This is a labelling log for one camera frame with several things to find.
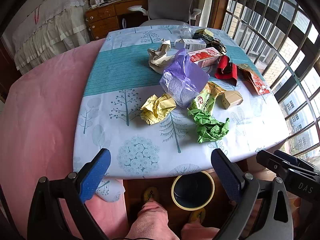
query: white lace curtain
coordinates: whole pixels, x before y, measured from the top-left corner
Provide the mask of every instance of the white lace curtain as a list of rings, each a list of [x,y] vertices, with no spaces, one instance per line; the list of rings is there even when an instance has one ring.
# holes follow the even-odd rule
[[[25,74],[46,60],[90,42],[84,20],[86,6],[74,6],[48,20],[27,39],[14,56]]]

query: white crumpled paper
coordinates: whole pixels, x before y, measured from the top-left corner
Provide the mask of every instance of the white crumpled paper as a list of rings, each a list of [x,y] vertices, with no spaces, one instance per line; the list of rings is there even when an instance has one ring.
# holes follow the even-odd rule
[[[174,55],[167,56],[167,52],[170,50],[171,43],[170,40],[164,41],[161,40],[162,44],[157,49],[148,49],[149,57],[149,66],[159,74],[163,74],[165,67],[169,66],[174,58]]]

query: window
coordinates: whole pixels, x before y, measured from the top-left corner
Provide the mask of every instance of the window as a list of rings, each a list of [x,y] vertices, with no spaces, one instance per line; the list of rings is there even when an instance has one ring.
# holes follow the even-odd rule
[[[302,158],[311,148],[308,159],[316,156],[320,161],[320,71],[310,65],[320,55],[318,31],[295,0],[228,4],[222,29],[263,69],[290,133],[284,150]]]
[[[290,100],[290,102],[286,104],[286,107],[287,107],[288,111],[291,111],[291,109],[294,109],[294,104],[293,104],[292,100]]]
[[[292,116],[291,120],[292,120],[292,122],[295,122],[295,121],[299,120],[298,114],[295,114],[294,116]]]
[[[298,145],[299,147],[303,147],[306,145],[306,138],[305,137],[302,137],[298,140]]]
[[[294,129],[295,129],[296,132],[298,132],[298,131],[300,131],[300,130],[302,129],[302,125],[299,124],[299,125],[296,126]]]
[[[288,109],[288,112],[291,111],[291,106],[289,104],[286,104],[286,107]]]

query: foot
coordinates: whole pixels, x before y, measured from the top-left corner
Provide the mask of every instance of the foot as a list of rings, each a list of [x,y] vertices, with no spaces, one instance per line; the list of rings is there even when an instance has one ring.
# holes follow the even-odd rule
[[[190,214],[189,223],[198,221],[200,224],[202,224],[202,222],[204,220],[204,217],[205,217],[205,209],[204,208],[200,208],[198,210],[193,211]]]
[[[148,187],[143,194],[144,203],[152,200],[159,202],[159,193],[156,187]]]

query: teal stripe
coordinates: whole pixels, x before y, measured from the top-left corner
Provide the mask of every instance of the teal stripe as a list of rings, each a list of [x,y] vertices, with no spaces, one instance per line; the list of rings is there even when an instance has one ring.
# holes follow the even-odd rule
[[[159,84],[161,75],[149,67],[147,49],[157,49],[160,44],[133,45],[100,52],[89,75],[84,96]],[[262,78],[241,48],[226,47],[227,55],[231,55],[234,63],[247,63]]]

